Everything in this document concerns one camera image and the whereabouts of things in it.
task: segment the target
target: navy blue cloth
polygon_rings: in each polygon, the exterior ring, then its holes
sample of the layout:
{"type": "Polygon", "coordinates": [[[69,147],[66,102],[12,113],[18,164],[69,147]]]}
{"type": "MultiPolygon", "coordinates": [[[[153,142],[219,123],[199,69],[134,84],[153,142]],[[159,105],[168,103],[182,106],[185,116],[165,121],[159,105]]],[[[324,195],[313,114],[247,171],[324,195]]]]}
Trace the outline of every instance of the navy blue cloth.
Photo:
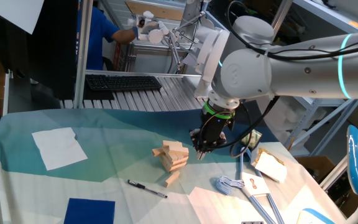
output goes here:
{"type": "Polygon", "coordinates": [[[70,198],[64,224],[112,224],[116,202],[70,198]]]}
{"type": "MultiPolygon", "coordinates": [[[[82,10],[79,10],[77,33],[80,33],[81,13],[82,10]]],[[[92,8],[91,32],[89,34],[88,59],[86,60],[86,69],[103,70],[103,37],[110,43],[113,41],[111,36],[117,31],[119,31],[118,27],[113,25],[112,22],[110,22],[99,9],[95,7],[92,8]]]]}

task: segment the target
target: teal tablecloth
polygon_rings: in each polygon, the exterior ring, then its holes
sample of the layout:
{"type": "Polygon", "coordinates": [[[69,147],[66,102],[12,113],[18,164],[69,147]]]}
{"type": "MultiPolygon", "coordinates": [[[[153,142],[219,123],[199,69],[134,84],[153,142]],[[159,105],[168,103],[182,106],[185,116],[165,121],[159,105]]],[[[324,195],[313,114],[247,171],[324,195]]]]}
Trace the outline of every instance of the teal tablecloth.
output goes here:
{"type": "MultiPolygon", "coordinates": [[[[150,156],[162,140],[180,141],[190,149],[188,164],[234,162],[228,149],[215,150],[202,161],[196,160],[189,130],[200,126],[200,110],[141,112],[124,110],[43,110],[13,113],[0,122],[0,161],[9,172],[47,175],[67,179],[102,182],[127,166],[150,156]],[[56,128],[73,128],[88,159],[47,171],[31,133],[56,128]]],[[[228,141],[247,126],[237,124],[226,130],[228,141]]],[[[262,142],[277,141],[266,127],[262,142]]],[[[155,166],[162,165],[155,160],[155,166]]]]}

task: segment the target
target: table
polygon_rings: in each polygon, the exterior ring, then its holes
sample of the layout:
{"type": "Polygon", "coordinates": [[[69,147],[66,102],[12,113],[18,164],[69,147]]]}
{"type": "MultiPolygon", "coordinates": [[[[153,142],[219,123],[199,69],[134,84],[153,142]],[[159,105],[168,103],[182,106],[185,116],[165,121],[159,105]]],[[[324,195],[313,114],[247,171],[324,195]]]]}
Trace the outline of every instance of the table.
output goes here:
{"type": "MultiPolygon", "coordinates": [[[[200,125],[200,110],[142,112],[124,110],[44,110],[11,113],[0,122],[0,200],[6,223],[63,223],[69,198],[113,200],[115,223],[240,223],[262,220],[246,197],[220,194],[214,187],[222,175],[238,178],[238,162],[227,149],[197,161],[190,150],[179,180],[163,187],[168,173],[151,149],[163,139],[190,147],[188,130],[200,125]],[[88,159],[46,171],[31,133],[72,127],[88,159]],[[137,189],[127,179],[165,192],[167,199],[137,189]]],[[[246,126],[238,124],[228,141],[246,126]]],[[[276,141],[266,128],[262,141],[276,141]]],[[[301,209],[313,208],[333,221],[343,217],[318,184],[279,143],[273,149],[284,161],[288,176],[283,184],[265,178],[286,223],[296,223],[301,209]]],[[[246,164],[246,172],[254,170],[246,164]]],[[[261,204],[274,217],[266,198],[261,204]]]]}

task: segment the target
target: wooden block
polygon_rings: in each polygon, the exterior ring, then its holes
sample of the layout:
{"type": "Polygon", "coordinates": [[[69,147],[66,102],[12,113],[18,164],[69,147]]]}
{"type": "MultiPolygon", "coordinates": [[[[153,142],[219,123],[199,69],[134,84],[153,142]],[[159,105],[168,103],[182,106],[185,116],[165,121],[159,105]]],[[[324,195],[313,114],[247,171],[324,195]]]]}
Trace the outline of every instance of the wooden block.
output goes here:
{"type": "Polygon", "coordinates": [[[178,160],[178,156],[175,153],[169,151],[169,146],[163,146],[162,150],[164,151],[165,155],[167,155],[170,161],[178,160]]]}
{"type": "Polygon", "coordinates": [[[186,147],[169,146],[169,151],[174,152],[176,155],[189,155],[189,149],[186,147]]]}
{"type": "Polygon", "coordinates": [[[164,159],[160,156],[160,162],[164,166],[164,168],[167,170],[167,172],[171,171],[171,167],[164,161],[164,159]]]}
{"type": "Polygon", "coordinates": [[[162,141],[162,146],[175,146],[175,147],[183,147],[181,145],[181,142],[178,141],[167,141],[167,140],[163,140],[162,141]]]}
{"type": "Polygon", "coordinates": [[[153,156],[159,156],[161,154],[165,154],[164,150],[162,150],[162,148],[158,148],[158,149],[152,149],[152,153],[153,156]]]}
{"type": "Polygon", "coordinates": [[[177,155],[177,160],[175,161],[172,161],[168,156],[167,154],[164,154],[164,155],[161,155],[163,156],[163,158],[165,159],[165,162],[167,164],[170,164],[171,166],[175,166],[175,165],[178,165],[178,164],[182,164],[184,162],[187,161],[187,159],[189,158],[188,156],[184,156],[184,155],[177,155]]]}
{"type": "Polygon", "coordinates": [[[186,165],[186,162],[182,163],[182,164],[179,164],[179,165],[176,165],[176,166],[173,166],[171,167],[171,169],[168,171],[168,173],[173,173],[179,169],[182,169],[184,168],[184,166],[186,165]]]}
{"type": "Polygon", "coordinates": [[[179,177],[179,171],[174,172],[167,180],[165,180],[165,187],[169,187],[179,177]]]}
{"type": "Polygon", "coordinates": [[[187,161],[182,161],[179,164],[173,165],[173,164],[169,163],[166,155],[160,156],[160,162],[169,173],[175,172],[176,170],[183,168],[187,163],[187,161]]]}
{"type": "Polygon", "coordinates": [[[150,11],[154,14],[154,17],[176,21],[181,21],[181,18],[183,17],[183,13],[176,9],[167,9],[164,7],[157,7],[150,4],[141,4],[132,1],[127,1],[126,4],[131,10],[131,13],[134,14],[142,15],[144,11],[150,11]]]}

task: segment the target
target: person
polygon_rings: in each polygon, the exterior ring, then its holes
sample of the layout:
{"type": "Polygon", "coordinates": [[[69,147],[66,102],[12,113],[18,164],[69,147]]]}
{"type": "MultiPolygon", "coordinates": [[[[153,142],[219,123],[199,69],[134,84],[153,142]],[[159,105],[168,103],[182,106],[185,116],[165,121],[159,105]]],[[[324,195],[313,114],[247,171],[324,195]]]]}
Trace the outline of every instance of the person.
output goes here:
{"type": "MultiPolygon", "coordinates": [[[[77,40],[81,27],[81,2],[78,3],[77,40]]],[[[103,38],[109,43],[116,41],[120,44],[129,44],[137,37],[137,28],[120,30],[98,9],[92,8],[91,31],[89,33],[88,58],[86,69],[103,70],[102,49],[103,38]]]]}

